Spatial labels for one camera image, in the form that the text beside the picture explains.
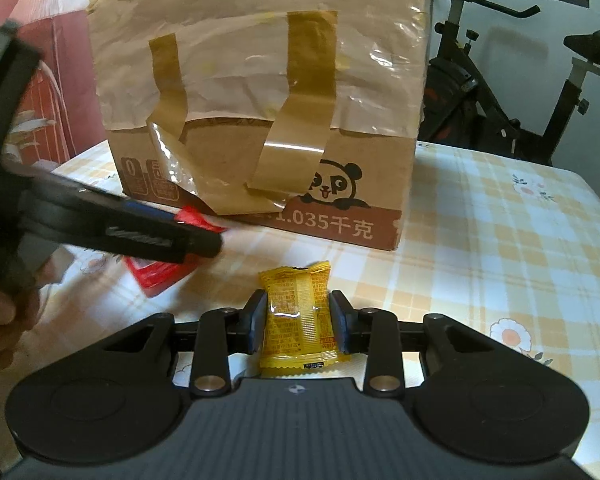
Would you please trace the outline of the person's left hand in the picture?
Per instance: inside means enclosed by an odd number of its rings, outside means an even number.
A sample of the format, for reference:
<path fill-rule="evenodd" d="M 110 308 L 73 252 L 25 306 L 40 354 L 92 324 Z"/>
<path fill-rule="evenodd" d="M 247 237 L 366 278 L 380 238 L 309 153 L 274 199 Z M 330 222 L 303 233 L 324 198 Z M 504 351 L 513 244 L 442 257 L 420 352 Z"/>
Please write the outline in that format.
<path fill-rule="evenodd" d="M 43 285 L 43 281 L 37 280 L 33 288 L 15 297 L 0 290 L 0 371 L 10 367 L 21 336 L 38 322 Z"/>

